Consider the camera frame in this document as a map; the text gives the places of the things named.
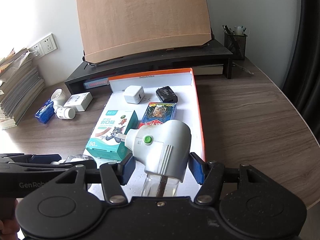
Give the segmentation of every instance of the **blue plastic package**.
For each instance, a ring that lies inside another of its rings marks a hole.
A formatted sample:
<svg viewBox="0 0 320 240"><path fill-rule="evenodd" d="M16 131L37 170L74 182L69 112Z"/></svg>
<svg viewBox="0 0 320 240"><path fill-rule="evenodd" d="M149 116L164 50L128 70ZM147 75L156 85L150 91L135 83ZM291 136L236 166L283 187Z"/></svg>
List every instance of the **blue plastic package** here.
<svg viewBox="0 0 320 240"><path fill-rule="evenodd" d="M53 116L53 101L49 99L44 103L44 105L36 112L35 118L41 123L47 123L49 119Z"/></svg>

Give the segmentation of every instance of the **pen holder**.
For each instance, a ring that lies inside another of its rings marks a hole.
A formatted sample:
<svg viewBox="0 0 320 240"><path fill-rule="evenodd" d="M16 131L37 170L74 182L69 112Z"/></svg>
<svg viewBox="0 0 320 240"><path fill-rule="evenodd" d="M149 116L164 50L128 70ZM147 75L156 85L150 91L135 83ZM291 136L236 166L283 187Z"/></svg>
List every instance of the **pen holder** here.
<svg viewBox="0 0 320 240"><path fill-rule="evenodd" d="M224 33L224 46L233 53L235 60L244 60L247 35L230 35Z"/></svg>

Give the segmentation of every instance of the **white charger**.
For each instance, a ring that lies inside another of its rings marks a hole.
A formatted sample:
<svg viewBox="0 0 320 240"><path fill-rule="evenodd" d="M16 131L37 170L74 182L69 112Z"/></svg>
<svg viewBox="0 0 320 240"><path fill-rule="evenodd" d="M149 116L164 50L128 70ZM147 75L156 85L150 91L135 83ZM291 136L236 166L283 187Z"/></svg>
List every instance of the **white charger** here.
<svg viewBox="0 0 320 240"><path fill-rule="evenodd" d="M142 86L128 86L123 92L124 100L130 104L138 104L144 97Z"/></svg>

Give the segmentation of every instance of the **electrical socket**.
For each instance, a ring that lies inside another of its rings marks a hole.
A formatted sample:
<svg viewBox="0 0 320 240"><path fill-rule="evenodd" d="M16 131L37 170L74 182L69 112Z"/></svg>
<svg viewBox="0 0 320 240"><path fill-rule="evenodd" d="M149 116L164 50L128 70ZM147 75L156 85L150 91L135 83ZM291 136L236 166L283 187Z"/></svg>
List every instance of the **electrical socket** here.
<svg viewBox="0 0 320 240"><path fill-rule="evenodd" d="M48 54L49 52L57 49L57 44L53 38L52 33L49 36L45 37L43 40L41 40L40 43L45 54Z"/></svg>
<svg viewBox="0 0 320 240"><path fill-rule="evenodd" d="M42 45L40 42L38 42L37 44L31 46L29 48L29 51L34 51L36 55L34 55L34 57L37 59L37 58L41 58L44 56L44 50L42 48Z"/></svg>

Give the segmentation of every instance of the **wooden desk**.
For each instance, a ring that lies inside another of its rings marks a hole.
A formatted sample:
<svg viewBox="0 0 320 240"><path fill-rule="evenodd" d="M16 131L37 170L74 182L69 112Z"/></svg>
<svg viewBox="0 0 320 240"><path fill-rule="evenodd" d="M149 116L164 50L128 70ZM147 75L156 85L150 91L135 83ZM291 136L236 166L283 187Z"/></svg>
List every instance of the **wooden desk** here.
<svg viewBox="0 0 320 240"><path fill-rule="evenodd" d="M320 199L320 148L282 92L250 61L238 62L254 76L234 68L233 79L197 76L196 87L207 160L227 167L249 163L298 195L308 208ZM52 86L32 104L18 127L6 132L23 153L63 157L82 154L109 87L92 89L93 101L73 120L39 123L34 113L52 95Z"/></svg>

